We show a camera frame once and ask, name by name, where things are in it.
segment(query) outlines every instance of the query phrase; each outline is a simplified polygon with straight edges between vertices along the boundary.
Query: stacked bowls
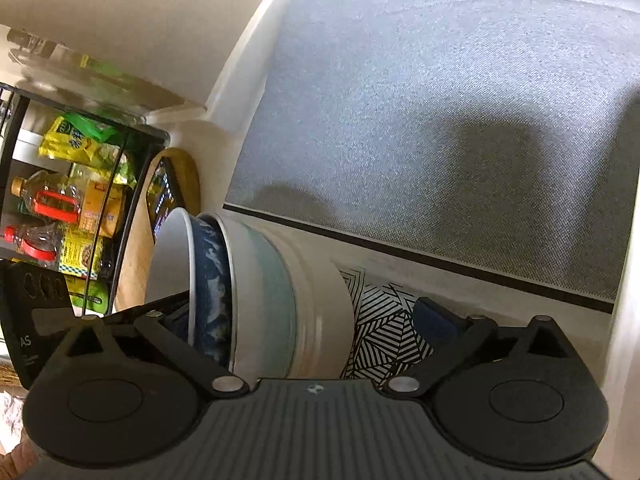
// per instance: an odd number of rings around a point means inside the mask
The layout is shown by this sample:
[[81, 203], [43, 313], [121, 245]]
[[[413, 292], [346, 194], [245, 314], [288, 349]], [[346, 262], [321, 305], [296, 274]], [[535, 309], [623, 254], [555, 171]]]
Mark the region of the stacked bowls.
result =
[[340, 273], [277, 226], [177, 209], [156, 241], [145, 301], [190, 290], [187, 341], [249, 384], [338, 378], [353, 340]]

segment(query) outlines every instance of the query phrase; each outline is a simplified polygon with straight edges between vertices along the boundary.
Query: black striped pattern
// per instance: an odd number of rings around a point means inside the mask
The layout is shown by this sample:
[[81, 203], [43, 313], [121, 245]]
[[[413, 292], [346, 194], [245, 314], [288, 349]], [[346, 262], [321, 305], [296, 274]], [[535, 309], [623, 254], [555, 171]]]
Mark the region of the black striped pattern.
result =
[[355, 334], [344, 378], [371, 379], [377, 386], [430, 353], [414, 331], [417, 299], [395, 283], [371, 283], [365, 269], [341, 268], [353, 302]]

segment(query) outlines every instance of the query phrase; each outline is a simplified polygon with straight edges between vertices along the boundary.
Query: wooden cutting board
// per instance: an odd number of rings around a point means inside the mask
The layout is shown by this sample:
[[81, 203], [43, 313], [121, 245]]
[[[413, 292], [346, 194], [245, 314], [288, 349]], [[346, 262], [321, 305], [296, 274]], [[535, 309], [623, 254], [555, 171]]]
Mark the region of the wooden cutting board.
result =
[[146, 280], [154, 253], [154, 237], [146, 209], [146, 190], [162, 157], [171, 159], [187, 211], [194, 216], [200, 213], [200, 180], [191, 155], [177, 148], [168, 148], [158, 153], [149, 166], [142, 193], [135, 206], [136, 212], [127, 240], [114, 302], [116, 311], [137, 306], [145, 301]]

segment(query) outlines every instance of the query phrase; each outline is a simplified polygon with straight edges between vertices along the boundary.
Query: white wall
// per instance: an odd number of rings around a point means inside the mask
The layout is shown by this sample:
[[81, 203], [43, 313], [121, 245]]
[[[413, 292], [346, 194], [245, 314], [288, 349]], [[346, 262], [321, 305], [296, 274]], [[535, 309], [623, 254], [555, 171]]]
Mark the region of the white wall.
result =
[[615, 480], [640, 477], [640, 184], [607, 351], [602, 391], [609, 429], [595, 456]]
[[261, 0], [0, 0], [0, 23], [204, 104]]

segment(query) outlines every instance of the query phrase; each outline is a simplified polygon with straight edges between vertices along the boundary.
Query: gray fabric surface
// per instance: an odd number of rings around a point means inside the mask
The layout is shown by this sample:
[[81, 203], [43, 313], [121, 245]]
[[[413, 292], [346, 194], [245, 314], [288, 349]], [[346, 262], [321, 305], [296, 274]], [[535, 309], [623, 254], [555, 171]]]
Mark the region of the gray fabric surface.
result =
[[227, 201], [615, 297], [640, 0], [293, 0]]

